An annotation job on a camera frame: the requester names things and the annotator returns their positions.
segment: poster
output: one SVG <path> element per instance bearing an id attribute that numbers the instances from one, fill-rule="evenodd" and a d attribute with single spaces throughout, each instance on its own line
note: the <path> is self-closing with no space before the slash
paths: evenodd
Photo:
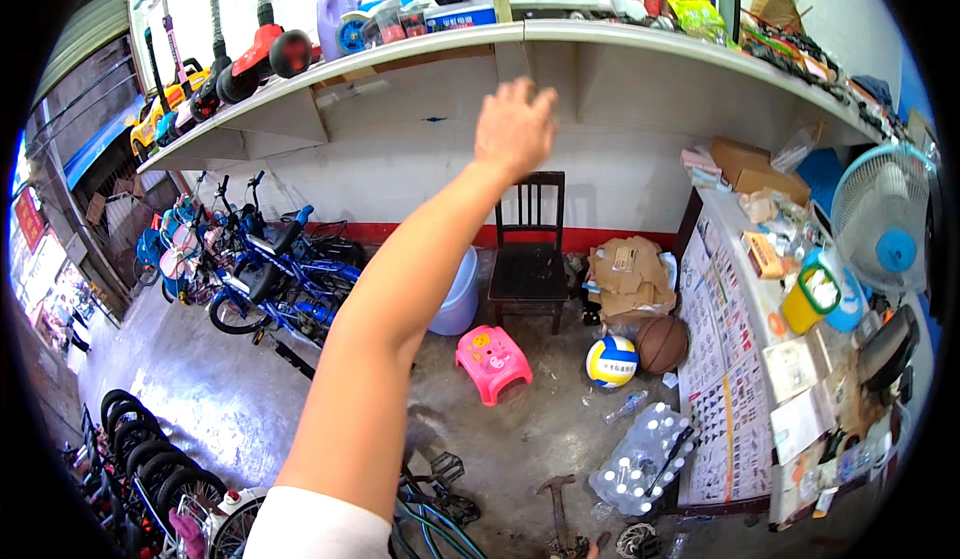
<path id="1" fill-rule="evenodd" d="M 771 446 L 761 350 L 731 252 L 701 214 L 680 263 L 679 316 L 690 355 L 679 366 L 680 410 L 701 434 L 680 473 L 679 504 L 763 496 L 771 488 Z"/>
<path id="2" fill-rule="evenodd" d="M 20 197 L 16 199 L 13 210 L 16 212 L 16 220 L 20 224 L 20 230 L 23 231 L 23 237 L 27 239 L 27 246 L 30 247 L 30 253 L 35 253 L 37 251 L 37 244 L 41 242 L 43 233 L 46 230 L 46 224 L 43 223 L 43 218 L 37 212 L 37 207 L 34 205 L 33 191 L 30 188 L 25 188 L 23 192 L 20 193 Z"/>

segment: black chair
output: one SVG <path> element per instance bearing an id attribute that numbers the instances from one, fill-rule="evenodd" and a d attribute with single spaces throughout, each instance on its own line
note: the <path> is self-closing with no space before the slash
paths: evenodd
<path id="1" fill-rule="evenodd" d="M 496 204 L 496 260 L 486 297 L 493 302 L 496 324 L 503 326 L 506 305 L 509 315 L 552 315 L 554 335 L 560 332 L 560 315 L 567 300 L 567 273 L 564 270 L 564 188 L 562 171 L 540 171 L 516 184 L 518 223 L 504 225 L 503 207 Z M 557 188 L 557 215 L 552 225 L 543 220 L 544 186 Z M 523 189 L 526 188 L 524 203 Z M 553 232 L 553 242 L 506 242 L 504 237 L 521 231 Z M 549 310 L 543 306 L 549 304 Z"/>

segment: purple bottle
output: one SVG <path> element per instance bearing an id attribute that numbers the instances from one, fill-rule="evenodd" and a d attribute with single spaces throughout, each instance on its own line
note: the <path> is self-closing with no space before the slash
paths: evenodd
<path id="1" fill-rule="evenodd" d="M 340 16 L 356 11 L 356 8 L 354 0 L 317 1 L 317 36 L 324 61 L 336 61 L 344 55 L 344 51 L 337 44 L 337 27 L 340 25 Z"/>

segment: floor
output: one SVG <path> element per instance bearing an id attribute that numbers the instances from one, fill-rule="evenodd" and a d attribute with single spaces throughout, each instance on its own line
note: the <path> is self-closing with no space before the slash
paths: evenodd
<path id="1" fill-rule="evenodd" d="M 126 318 L 117 330 L 95 315 L 90 353 L 71 348 L 80 400 L 95 412 L 106 391 L 128 389 L 157 415 L 171 442 L 229 486 L 269 486 L 293 440 L 309 380 L 266 343 L 255 347 L 248 336 L 214 329 L 202 308 L 167 304 L 157 287 L 143 291 Z M 474 323 L 492 324 L 492 318 L 493 309 L 481 302 Z M 612 393 L 598 389 L 584 370 L 596 328 L 580 324 L 572 303 L 563 318 L 560 335 L 550 336 L 549 318 L 508 317 L 506 328 L 524 349 L 534 380 L 510 385 L 496 407 L 484 406 L 466 373 L 454 366 L 456 338 L 427 334 L 417 355 L 408 401 L 411 465 L 426 473 L 426 460 L 444 450 L 463 459 L 466 473 L 454 489 L 483 510 L 467 532 L 491 557 L 546 556 L 554 536 L 551 500 L 536 492 L 554 475 L 577 476 L 563 489 L 571 531 L 592 538 L 605 530 L 619 534 L 626 520 L 616 511 L 594 517 L 598 498 L 586 480 L 630 420 L 605 425 L 601 416 L 643 388 L 653 401 L 678 402 L 676 390 L 647 374 Z M 316 364 L 315 352 L 296 349 Z M 765 515 L 758 523 L 742 515 L 660 517 L 654 525 L 666 541 L 674 532 L 690 532 L 687 559 L 831 557 L 856 538 L 870 518 L 864 507 L 873 506 L 879 493 L 878 486 L 865 486 L 836 499 L 827 517 L 776 534 L 767 531 Z M 613 546 L 601 557 L 616 557 Z"/>

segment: plastic stool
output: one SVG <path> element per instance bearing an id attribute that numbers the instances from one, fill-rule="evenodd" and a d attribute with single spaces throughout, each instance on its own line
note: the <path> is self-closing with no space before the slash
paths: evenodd
<path id="1" fill-rule="evenodd" d="M 527 357 L 502 327 L 480 325 L 464 334 L 456 362 L 473 379 L 487 407 L 496 405 L 500 390 L 518 377 L 528 384 L 534 379 Z"/>

